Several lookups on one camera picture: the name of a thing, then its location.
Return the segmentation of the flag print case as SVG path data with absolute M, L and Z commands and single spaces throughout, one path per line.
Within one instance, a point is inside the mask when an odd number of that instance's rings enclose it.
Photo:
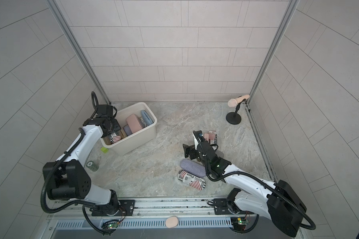
M 117 135 L 117 133 L 115 133 L 115 132 L 110 134 L 108 136 L 108 138 L 109 138 L 109 141 L 110 141 L 111 144 L 117 143 L 122 139 L 122 137 Z
M 209 130 L 207 133 L 203 134 L 203 138 L 209 144 L 217 144 L 217 133 L 216 130 Z

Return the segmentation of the purple case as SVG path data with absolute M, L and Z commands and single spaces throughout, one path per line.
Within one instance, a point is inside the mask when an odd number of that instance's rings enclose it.
M 192 160 L 189 160 L 189 159 L 181 160 L 180 167 L 184 171 L 186 171 L 194 176 L 197 176 L 200 178 L 206 177 L 205 167 L 201 164 L 193 162 Z

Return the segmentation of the lilac case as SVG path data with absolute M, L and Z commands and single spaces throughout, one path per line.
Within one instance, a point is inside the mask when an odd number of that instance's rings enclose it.
M 133 134 L 132 131 L 131 131 L 131 129 L 130 129 L 130 127 L 129 127 L 128 125 L 124 126 L 124 127 L 123 127 L 123 130 L 125 131 L 125 133 L 126 133 L 127 136 L 130 136 L 130 135 Z

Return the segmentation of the pink case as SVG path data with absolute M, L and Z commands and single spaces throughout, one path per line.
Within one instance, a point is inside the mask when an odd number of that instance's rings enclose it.
M 131 114 L 126 118 L 127 125 L 129 126 L 132 133 L 136 133 L 144 128 L 140 118 L 136 114 Z

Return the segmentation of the cream plastic storage box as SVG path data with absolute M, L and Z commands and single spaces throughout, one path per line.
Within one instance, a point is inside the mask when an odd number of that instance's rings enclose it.
M 118 155 L 122 156 L 154 139 L 157 136 L 156 126 L 158 121 L 156 116 L 146 103 L 138 102 L 122 110 L 119 110 L 116 115 L 116 120 L 118 121 L 120 126 L 126 126 L 126 118 L 131 114 L 136 114 L 138 117 L 141 117 L 141 110 L 145 110 L 154 120 L 154 123 L 152 125 L 145 127 L 144 129 L 133 133 L 132 135 L 127 136 L 126 138 L 121 139 L 119 142 L 112 145 L 105 145 L 103 139 L 101 138 L 100 140 L 102 145 L 105 148 L 108 148 L 117 153 Z

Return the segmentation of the light blue case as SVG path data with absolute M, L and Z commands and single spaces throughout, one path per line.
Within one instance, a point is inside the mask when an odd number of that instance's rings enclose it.
M 150 115 L 145 110 L 141 110 L 140 120 L 144 125 L 144 127 L 148 127 L 154 123 L 154 120 L 150 117 Z

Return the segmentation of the tan case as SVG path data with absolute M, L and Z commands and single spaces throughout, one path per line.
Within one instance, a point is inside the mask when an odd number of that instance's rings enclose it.
M 112 143 L 110 142 L 109 137 L 104 137 L 102 139 L 103 139 L 105 145 L 112 145 Z

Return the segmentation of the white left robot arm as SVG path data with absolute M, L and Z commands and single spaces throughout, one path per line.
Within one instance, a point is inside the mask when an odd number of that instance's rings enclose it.
M 120 203 L 116 192 L 94 185 L 84 168 L 96 142 L 120 129 L 116 115 L 117 109 L 112 105 L 95 106 L 94 114 L 79 128 L 79 136 L 68 150 L 55 162 L 44 165 L 40 195 L 44 212 L 53 214 L 81 204 L 104 215 L 118 213 Z

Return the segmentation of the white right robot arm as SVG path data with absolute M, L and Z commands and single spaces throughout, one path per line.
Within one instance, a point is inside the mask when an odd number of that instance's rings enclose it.
M 193 132 L 193 138 L 194 145 L 183 145 L 183 148 L 194 152 L 209 181 L 223 181 L 234 186 L 226 199 L 231 213 L 244 211 L 265 217 L 289 237 L 295 237 L 300 228 L 316 229 L 305 204 L 287 182 L 266 181 L 239 169 L 218 156 L 217 144 L 210 144 L 200 130 Z

